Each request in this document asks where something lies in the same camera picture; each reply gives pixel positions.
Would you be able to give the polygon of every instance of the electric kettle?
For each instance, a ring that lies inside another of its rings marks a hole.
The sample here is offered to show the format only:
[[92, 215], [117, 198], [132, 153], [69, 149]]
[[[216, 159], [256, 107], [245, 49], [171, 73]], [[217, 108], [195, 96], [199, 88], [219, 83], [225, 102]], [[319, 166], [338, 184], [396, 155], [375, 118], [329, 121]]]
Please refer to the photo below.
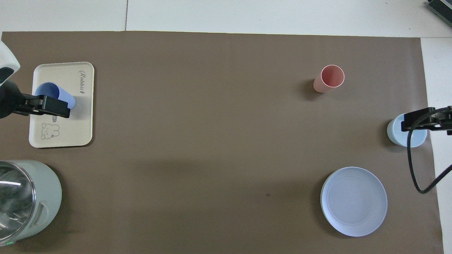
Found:
[[45, 164], [0, 160], [0, 246], [47, 227], [61, 205], [61, 184]]

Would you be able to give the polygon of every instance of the white plate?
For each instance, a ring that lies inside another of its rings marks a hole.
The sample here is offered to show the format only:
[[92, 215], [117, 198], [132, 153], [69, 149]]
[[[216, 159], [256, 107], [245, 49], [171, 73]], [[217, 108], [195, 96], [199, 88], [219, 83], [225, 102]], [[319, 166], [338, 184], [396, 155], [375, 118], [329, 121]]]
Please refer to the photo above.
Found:
[[364, 236], [383, 222], [388, 208], [385, 188], [371, 172], [346, 167], [332, 173], [320, 194], [322, 211], [328, 222], [349, 236]]

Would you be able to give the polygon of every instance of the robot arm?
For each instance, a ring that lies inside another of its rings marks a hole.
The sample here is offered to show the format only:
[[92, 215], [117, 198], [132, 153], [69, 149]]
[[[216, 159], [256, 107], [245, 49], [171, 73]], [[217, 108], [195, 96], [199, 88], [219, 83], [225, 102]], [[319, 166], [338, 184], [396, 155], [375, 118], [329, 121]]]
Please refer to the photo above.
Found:
[[437, 111], [433, 107], [416, 110], [404, 115], [405, 120], [402, 122], [402, 131], [407, 132], [412, 129], [416, 120], [423, 115], [427, 115], [423, 120], [416, 125], [416, 130], [431, 130], [431, 131], [447, 131], [448, 135], [452, 135], [452, 110], [445, 109]]
[[9, 48], [0, 42], [0, 86], [20, 69], [20, 64]]
[[0, 42], [0, 118], [11, 113], [68, 118], [71, 110], [67, 108], [67, 102], [46, 95], [23, 94], [16, 84], [8, 80], [19, 68], [20, 64], [11, 50]]

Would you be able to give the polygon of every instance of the light blue cup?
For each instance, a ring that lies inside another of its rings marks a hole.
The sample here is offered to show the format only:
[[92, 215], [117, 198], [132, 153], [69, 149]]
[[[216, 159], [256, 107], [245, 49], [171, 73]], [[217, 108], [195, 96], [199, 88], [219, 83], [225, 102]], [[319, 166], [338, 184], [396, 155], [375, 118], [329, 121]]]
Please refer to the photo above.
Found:
[[68, 109], [75, 107], [75, 98], [55, 83], [47, 82], [36, 88], [34, 95], [47, 95], [49, 97], [67, 102]]
[[[404, 120], [404, 114], [396, 117], [388, 124], [386, 132], [388, 133], [389, 139], [396, 145], [407, 147], [406, 139], [408, 137], [408, 132], [403, 132], [401, 129], [401, 124]], [[427, 130], [414, 130], [411, 136], [411, 147], [420, 146], [427, 137]]]

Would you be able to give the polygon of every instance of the tray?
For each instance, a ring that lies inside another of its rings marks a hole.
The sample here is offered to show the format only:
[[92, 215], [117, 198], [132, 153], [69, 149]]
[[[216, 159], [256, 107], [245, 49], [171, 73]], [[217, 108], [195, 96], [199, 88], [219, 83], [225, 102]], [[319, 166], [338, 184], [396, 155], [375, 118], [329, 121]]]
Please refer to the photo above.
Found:
[[28, 140], [33, 147], [85, 146], [93, 137], [94, 67], [88, 62], [42, 64], [33, 73], [33, 90], [53, 82], [73, 95], [69, 118], [31, 115]]

